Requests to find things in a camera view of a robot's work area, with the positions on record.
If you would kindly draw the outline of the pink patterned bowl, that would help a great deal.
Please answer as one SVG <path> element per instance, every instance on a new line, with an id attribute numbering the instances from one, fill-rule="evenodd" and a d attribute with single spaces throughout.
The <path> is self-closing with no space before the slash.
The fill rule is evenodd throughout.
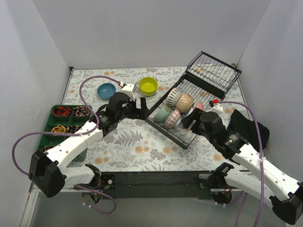
<path id="1" fill-rule="evenodd" d="M 198 108 L 198 109 L 200 109 L 200 110 L 204 110 L 204 105 L 203 105 L 203 103 L 202 102 L 198 102 L 196 105 L 195 105 L 195 108 Z"/>

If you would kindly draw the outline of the black wire dish rack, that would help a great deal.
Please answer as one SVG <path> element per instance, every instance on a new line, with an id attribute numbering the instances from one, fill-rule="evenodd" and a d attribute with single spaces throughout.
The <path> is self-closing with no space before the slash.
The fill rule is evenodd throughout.
<path id="1" fill-rule="evenodd" d="M 170 89 L 177 88 L 182 94 L 189 94 L 195 104 L 201 102 L 204 110 L 208 110 L 210 100 L 224 100 L 241 73 L 242 71 L 234 64 L 230 65 L 201 51 L 187 65 L 182 76 Z M 195 134 L 183 129 L 168 129 L 154 119 L 155 114 L 165 106 L 168 94 L 169 91 L 150 108 L 146 122 L 180 147 L 187 149 L 196 138 Z"/>

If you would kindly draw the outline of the lime green bowl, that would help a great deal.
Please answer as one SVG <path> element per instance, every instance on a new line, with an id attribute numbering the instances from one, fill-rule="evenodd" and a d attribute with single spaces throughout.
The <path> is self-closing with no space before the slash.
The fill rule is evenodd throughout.
<path id="1" fill-rule="evenodd" d="M 143 96 L 153 96 L 156 91 L 157 89 L 140 89 L 140 92 Z"/>
<path id="2" fill-rule="evenodd" d="M 139 81 L 139 88 L 142 92 L 152 93 L 158 89 L 158 82 L 152 77 L 144 77 Z"/>

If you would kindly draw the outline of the blue floral white bowl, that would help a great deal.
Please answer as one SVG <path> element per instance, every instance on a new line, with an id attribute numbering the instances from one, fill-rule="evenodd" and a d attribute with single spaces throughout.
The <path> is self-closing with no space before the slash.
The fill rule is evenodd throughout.
<path id="1" fill-rule="evenodd" d="M 182 128 L 182 129 L 187 129 L 189 125 L 190 125 L 190 117 L 188 114 L 180 118 L 176 124 L 178 128 Z"/>

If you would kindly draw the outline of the blue ceramic bowl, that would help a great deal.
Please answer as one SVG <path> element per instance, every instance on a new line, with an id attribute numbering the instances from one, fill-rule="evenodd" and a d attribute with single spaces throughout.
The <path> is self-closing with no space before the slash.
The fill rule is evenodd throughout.
<path id="1" fill-rule="evenodd" d="M 97 94 L 102 100 L 109 100 L 115 92 L 116 87 L 111 83 L 103 83 L 97 88 Z"/>

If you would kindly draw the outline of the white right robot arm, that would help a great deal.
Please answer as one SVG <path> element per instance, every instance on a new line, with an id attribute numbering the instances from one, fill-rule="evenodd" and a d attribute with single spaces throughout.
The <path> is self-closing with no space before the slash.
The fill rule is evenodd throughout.
<path id="1" fill-rule="evenodd" d="M 220 188 L 228 185 L 241 189 L 261 203 L 272 207 L 273 212 L 285 223 L 295 225 L 303 214 L 303 184 L 279 170 L 265 157 L 260 157 L 240 134 L 227 130 L 215 112 L 194 109 L 183 118 L 181 128 L 204 136 L 227 160 L 242 165 L 254 176 L 237 171 L 232 165 L 221 165 L 221 172 L 214 176 Z"/>

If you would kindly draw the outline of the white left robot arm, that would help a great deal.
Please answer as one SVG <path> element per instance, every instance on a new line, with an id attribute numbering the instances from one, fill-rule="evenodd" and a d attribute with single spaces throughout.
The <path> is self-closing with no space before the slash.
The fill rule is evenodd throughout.
<path id="1" fill-rule="evenodd" d="M 140 98 L 141 107 L 122 92 L 116 92 L 108 104 L 101 106 L 94 116 L 62 143 L 46 152 L 37 151 L 31 157 L 29 179 L 51 198 L 64 187 L 84 185 L 97 189 L 101 184 L 101 172 L 92 164 L 68 167 L 68 164 L 93 143 L 103 139 L 117 128 L 123 119 L 145 120 L 148 114 L 146 99 Z"/>

